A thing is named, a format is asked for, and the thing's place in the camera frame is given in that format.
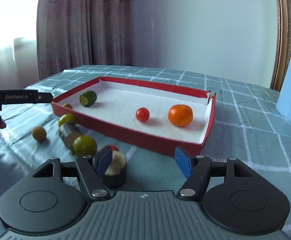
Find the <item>dark eggplant piece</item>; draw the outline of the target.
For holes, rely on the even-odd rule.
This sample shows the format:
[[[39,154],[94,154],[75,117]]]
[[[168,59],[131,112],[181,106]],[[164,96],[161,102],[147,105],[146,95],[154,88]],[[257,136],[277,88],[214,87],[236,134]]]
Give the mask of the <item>dark eggplant piece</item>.
[[[72,145],[77,137],[82,136],[82,133],[77,129],[76,125],[71,122],[62,124],[58,129],[58,135],[65,146],[72,150]]]
[[[119,151],[113,151],[111,148],[107,151],[100,151],[92,159],[92,168],[109,189],[117,189],[126,182],[126,156]]]

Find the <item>small green tomato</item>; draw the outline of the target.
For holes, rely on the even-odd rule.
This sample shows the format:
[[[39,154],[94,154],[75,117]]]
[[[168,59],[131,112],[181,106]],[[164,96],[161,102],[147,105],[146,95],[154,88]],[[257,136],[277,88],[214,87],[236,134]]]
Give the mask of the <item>small green tomato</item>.
[[[66,113],[64,114],[58,121],[58,126],[61,127],[63,124],[65,123],[72,123],[75,124],[76,120],[75,120],[75,116],[71,113]]]

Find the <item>green plaid tablecloth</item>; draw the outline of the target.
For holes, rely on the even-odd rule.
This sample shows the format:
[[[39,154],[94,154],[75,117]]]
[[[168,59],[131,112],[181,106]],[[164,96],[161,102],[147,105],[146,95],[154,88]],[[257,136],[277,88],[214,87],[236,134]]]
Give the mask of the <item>green plaid tablecloth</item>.
[[[99,76],[161,82],[216,94],[214,126],[202,151],[214,161],[236,157],[286,194],[291,205],[291,122],[276,110],[278,92],[249,83],[185,70],[130,66],[81,66],[64,70],[32,89],[60,95]],[[0,196],[27,173],[51,157],[72,161],[58,136],[58,118],[50,105],[4,106],[1,116]],[[46,139],[36,141],[32,130],[42,126]],[[4,228],[0,222],[0,235]],[[284,226],[291,237],[291,211]]]

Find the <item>large green tomato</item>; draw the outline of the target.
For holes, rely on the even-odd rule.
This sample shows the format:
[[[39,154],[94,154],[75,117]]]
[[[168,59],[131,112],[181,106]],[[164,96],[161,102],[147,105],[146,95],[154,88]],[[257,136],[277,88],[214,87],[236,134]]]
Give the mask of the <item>large green tomato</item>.
[[[97,143],[92,137],[81,135],[73,141],[71,151],[77,157],[93,156],[97,152]]]

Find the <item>red cherry tomato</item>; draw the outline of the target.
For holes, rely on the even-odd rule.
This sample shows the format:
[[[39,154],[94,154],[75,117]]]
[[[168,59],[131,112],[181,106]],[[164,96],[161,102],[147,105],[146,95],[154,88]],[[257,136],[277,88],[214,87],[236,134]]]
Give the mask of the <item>red cherry tomato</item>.
[[[150,112],[145,107],[141,107],[136,111],[135,117],[139,122],[145,123],[149,120]]]
[[[114,145],[109,145],[113,151],[119,151],[119,149]]]

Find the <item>green cucumber piece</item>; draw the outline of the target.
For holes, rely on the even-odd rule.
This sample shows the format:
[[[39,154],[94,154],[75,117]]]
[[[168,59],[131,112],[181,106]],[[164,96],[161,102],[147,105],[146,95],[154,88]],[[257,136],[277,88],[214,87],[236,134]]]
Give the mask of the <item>green cucumber piece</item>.
[[[96,102],[96,100],[97,94],[92,90],[88,90],[79,96],[79,101],[84,107],[90,107]]]

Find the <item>brown patterned curtain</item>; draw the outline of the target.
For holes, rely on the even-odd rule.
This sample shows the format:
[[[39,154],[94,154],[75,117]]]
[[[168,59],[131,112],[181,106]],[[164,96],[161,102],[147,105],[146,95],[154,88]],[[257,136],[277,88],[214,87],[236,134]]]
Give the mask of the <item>brown patterned curtain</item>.
[[[39,79],[82,65],[132,65],[131,0],[39,0]]]

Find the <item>red shallow cardboard box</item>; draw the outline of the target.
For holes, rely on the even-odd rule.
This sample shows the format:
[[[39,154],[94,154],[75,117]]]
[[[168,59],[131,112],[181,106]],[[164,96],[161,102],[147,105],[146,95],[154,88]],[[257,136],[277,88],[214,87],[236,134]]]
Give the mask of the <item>red shallow cardboard box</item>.
[[[216,95],[164,83],[100,76],[52,101],[58,116],[108,137],[173,156],[203,149],[213,127]]]

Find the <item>brown longan fruit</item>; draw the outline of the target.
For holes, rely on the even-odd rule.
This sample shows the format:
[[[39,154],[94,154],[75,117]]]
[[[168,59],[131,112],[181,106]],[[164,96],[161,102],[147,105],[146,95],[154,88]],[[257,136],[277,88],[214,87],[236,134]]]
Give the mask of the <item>brown longan fruit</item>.
[[[42,142],[46,139],[47,134],[42,126],[36,126],[32,130],[32,136],[36,141]]]
[[[69,109],[73,108],[72,105],[69,104],[69,103],[64,103],[63,106],[66,107],[66,108],[69,108]]]

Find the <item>orange mandarin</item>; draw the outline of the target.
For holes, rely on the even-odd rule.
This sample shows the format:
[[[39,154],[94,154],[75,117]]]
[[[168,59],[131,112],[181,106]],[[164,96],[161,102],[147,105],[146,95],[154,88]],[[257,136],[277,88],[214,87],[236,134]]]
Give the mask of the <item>orange mandarin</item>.
[[[173,105],[168,111],[168,120],[177,127],[186,127],[193,121],[193,111],[188,105]]]

